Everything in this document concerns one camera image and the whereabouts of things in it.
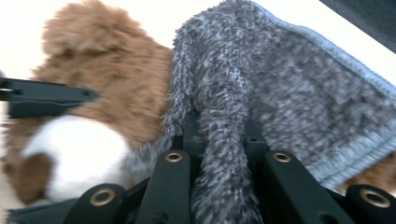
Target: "stuffed animal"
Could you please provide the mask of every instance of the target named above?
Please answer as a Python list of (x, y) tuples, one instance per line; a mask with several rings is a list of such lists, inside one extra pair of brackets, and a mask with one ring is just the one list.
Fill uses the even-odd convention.
[(137, 21), (99, 1), (69, 4), (46, 24), (48, 59), (33, 80), (95, 91), (92, 102), (59, 117), (8, 119), (3, 170), (26, 204), (80, 196), (102, 183), (125, 188), (150, 167), (126, 170), (126, 157), (162, 134), (172, 50)]

